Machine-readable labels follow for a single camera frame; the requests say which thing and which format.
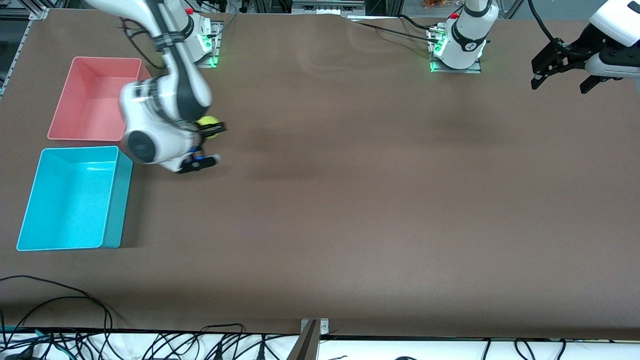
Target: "metal post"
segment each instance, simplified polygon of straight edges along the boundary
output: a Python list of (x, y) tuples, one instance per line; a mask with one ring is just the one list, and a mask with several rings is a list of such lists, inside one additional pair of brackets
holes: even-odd
[(317, 360), (321, 326), (320, 319), (309, 320), (287, 360)]

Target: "table surface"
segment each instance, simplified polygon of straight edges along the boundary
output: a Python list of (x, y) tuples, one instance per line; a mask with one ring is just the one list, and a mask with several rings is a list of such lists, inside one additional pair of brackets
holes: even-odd
[[(546, 40), (531, 21), (498, 21), (471, 76), (430, 73), (420, 41), (338, 16), (239, 15), (203, 70), (230, 129), (207, 143), (221, 165), (136, 165), (121, 249), (17, 252), (40, 150), (67, 145), (47, 130), (71, 60), (138, 56), (118, 26), (52, 10), (29, 33), (0, 101), (0, 277), (82, 288), (118, 327), (639, 336), (638, 93), (581, 95), (579, 71), (532, 91)], [(567, 40), (583, 27), (549, 24)], [(0, 286), (9, 320), (65, 294)], [(61, 303), (28, 325), (101, 319)]]

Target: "plastic bin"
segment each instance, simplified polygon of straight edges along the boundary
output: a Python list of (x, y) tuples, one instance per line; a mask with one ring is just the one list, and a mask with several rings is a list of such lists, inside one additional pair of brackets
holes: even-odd
[(119, 142), (125, 127), (120, 91), (132, 81), (148, 78), (137, 58), (74, 58), (47, 137)]
[(18, 251), (119, 247), (132, 167), (117, 146), (44, 149)]

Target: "pink bin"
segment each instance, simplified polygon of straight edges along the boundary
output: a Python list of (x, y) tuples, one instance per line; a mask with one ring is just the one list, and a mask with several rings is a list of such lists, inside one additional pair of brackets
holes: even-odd
[(120, 91), (150, 77), (140, 59), (74, 58), (47, 137), (119, 142), (125, 126)]

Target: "blue bin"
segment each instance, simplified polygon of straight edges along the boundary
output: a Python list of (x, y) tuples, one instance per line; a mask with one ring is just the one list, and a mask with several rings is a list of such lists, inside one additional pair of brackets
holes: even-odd
[(132, 168), (117, 146), (44, 149), (18, 251), (119, 247)]

